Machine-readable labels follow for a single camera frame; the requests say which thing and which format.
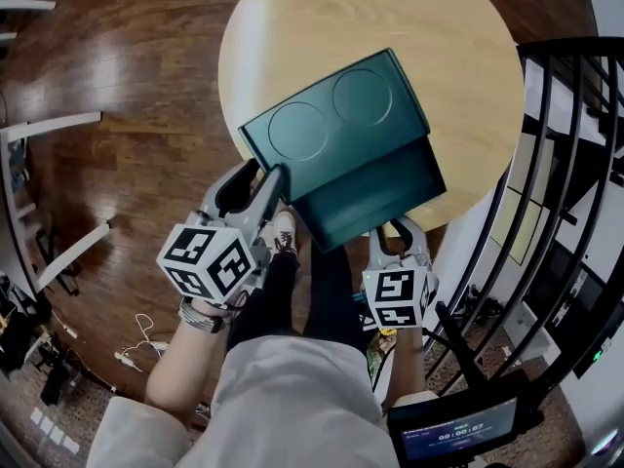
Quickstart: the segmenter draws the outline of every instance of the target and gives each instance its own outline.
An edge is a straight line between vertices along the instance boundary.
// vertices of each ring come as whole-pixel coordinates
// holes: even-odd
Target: black pants
[[[255,290],[234,320],[227,342],[231,350],[243,341],[268,334],[298,334],[293,329],[291,300],[299,263],[292,253],[273,256],[264,287]],[[337,341],[367,354],[362,324],[351,293],[351,269],[344,248],[322,254],[312,245],[312,300],[306,338]]]

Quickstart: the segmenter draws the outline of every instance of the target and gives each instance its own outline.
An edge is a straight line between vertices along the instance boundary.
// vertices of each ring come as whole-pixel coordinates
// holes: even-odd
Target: person
[[[232,323],[212,419],[190,446],[190,423],[205,387],[216,334],[180,323],[149,376],[145,404],[115,397],[87,466],[398,466],[371,389],[366,343],[344,248],[312,246],[311,305],[302,335],[292,328],[298,267],[295,221],[274,219],[273,258]],[[219,311],[194,299],[194,310]],[[424,390],[421,329],[400,330],[386,405]]]

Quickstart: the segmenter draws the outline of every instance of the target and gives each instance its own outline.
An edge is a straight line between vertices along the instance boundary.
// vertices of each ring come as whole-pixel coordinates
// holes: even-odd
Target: hand
[[[204,314],[205,316],[225,317],[227,315],[227,310],[213,307],[207,301],[204,301],[200,298],[193,298],[191,301],[191,306],[200,314]]]

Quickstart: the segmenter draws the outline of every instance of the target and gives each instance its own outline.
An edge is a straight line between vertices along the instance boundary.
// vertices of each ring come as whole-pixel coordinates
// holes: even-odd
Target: black device
[[[509,444],[535,423],[529,400],[518,395],[527,385],[525,373],[516,370],[478,390],[390,409],[388,430],[399,464],[454,466]]]

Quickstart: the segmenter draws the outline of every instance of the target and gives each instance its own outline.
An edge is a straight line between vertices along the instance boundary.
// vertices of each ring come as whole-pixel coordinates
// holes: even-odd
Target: round wooden table
[[[447,192],[408,213],[424,230],[464,214],[512,159],[524,116],[514,41],[489,0],[241,0],[218,63],[227,128],[392,48],[431,126]]]

